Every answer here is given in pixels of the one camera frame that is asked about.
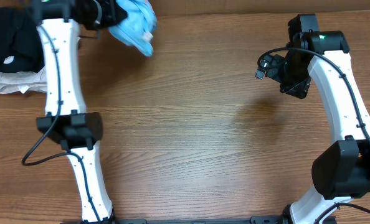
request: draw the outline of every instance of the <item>wooden surface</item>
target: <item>wooden surface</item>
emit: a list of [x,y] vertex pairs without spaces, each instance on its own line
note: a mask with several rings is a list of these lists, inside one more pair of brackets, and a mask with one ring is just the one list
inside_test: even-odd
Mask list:
[[[247,218],[280,214],[312,185],[312,162],[330,145],[312,84],[299,100],[256,61],[288,41],[294,14],[160,17],[145,59],[103,33],[79,52],[88,110],[105,125],[101,162],[120,218]],[[370,113],[370,12],[318,14],[321,30],[342,30]],[[66,158],[21,166],[38,140],[45,95],[0,95],[0,223],[79,220]],[[60,152],[45,141],[31,158]],[[370,194],[355,203],[370,208]],[[340,223],[370,223],[348,208]]]
[[[196,14],[301,13],[370,10],[370,0],[149,0],[158,16]],[[20,6],[19,0],[0,0]]]

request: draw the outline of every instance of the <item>white cloth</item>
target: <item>white cloth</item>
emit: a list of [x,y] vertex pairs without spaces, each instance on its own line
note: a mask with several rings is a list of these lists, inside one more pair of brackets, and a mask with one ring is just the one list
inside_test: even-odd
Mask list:
[[47,74],[45,67],[38,73],[35,72],[18,72],[3,73],[0,72],[0,94],[8,94],[20,91],[47,92]]

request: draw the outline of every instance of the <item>light blue cloth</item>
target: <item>light blue cloth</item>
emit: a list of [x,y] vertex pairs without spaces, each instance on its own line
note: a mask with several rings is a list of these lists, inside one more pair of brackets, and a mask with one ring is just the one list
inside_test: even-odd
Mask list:
[[128,17],[116,26],[109,27],[110,33],[127,46],[135,46],[147,57],[153,55],[150,43],[157,28],[157,18],[148,0],[116,0],[127,11]]

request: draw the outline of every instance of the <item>black cloth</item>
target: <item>black cloth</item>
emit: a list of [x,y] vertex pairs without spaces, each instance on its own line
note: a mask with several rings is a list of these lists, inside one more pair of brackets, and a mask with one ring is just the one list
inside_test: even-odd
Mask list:
[[[13,56],[7,64],[5,59]],[[18,9],[0,7],[0,72],[39,72],[44,53],[36,25]]]

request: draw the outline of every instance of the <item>white arm segment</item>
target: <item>white arm segment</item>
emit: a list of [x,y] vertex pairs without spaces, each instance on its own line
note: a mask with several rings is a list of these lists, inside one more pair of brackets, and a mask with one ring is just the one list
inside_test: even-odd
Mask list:
[[[342,50],[326,51],[323,55],[334,62],[347,76],[354,91],[359,111],[366,130],[370,136],[370,116],[362,101],[353,71],[351,69],[351,57]],[[353,102],[344,80],[339,73],[327,62],[314,56],[308,66],[308,73],[314,80],[321,95],[326,115],[330,126],[331,145],[337,140],[345,140],[345,136],[353,136],[354,139],[365,139],[361,128],[357,127],[358,120]],[[290,215],[293,224],[312,224],[330,206],[338,202],[350,202],[351,197],[336,197],[333,200],[325,200],[312,186],[309,191],[290,207]]]
[[[87,108],[81,92],[77,62],[77,42],[80,34],[79,24],[74,20],[64,22],[63,19],[48,19],[43,21],[42,26],[54,41],[55,49],[58,50],[57,57],[60,68],[63,101],[60,115],[71,114],[72,110],[77,110],[77,113],[86,113]],[[45,71],[47,72],[48,93],[45,113],[51,112],[52,116],[55,116],[58,105],[57,67],[48,38],[40,28],[38,28],[38,31],[44,48]],[[90,195],[100,219],[110,218],[113,205],[108,197],[103,181],[99,158],[99,142],[94,145],[91,151],[86,147],[71,149],[71,151],[83,158]],[[68,156],[68,158],[72,163],[78,191],[80,192],[82,219],[88,220],[88,222],[96,222],[97,218],[88,202],[85,191],[82,167],[76,157]]]

